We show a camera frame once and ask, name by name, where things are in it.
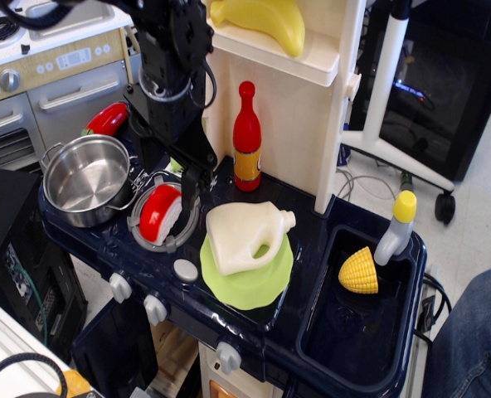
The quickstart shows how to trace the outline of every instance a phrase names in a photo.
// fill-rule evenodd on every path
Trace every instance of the jeans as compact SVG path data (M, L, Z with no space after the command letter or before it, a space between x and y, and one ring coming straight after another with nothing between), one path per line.
M470 282L437 333L422 396L491 397L491 269Z

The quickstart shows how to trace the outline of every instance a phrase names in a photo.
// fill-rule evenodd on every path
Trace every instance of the sink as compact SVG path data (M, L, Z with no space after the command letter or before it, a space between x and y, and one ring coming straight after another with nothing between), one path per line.
M57 6L55 2L44 2L26 10L27 17L41 17ZM76 5L69 14L55 26L42 31L30 31L32 40L44 40L60 34L69 33L81 27L107 22L114 17L114 10L103 2L83 2Z
M409 248L386 266L377 265L378 293L355 294L338 281L343 262L377 242L339 227L330 240L304 322L298 354L353 394L374 396L397 384L410 346L416 259Z

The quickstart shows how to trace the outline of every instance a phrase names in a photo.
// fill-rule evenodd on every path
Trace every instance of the oven door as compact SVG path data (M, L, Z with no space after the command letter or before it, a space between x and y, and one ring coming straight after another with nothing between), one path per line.
M117 61L29 90L45 147L80 137L81 130L98 112L124 99L127 84L125 64Z
M40 172L36 153L44 153L26 94L0 101L0 168Z

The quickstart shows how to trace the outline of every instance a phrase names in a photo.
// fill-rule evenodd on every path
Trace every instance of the wheel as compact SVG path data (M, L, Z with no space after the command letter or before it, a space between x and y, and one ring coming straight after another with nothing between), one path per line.
M435 218L447 226L454 218L455 199L450 193L441 193L435 199Z

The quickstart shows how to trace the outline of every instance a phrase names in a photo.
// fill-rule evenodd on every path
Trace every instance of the red bottle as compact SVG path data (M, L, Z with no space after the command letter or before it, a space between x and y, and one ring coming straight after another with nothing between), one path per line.
M253 110L255 85L244 81L238 92L242 107L236 116L232 143L235 147L235 184L242 191L253 191L260 184L260 122Z

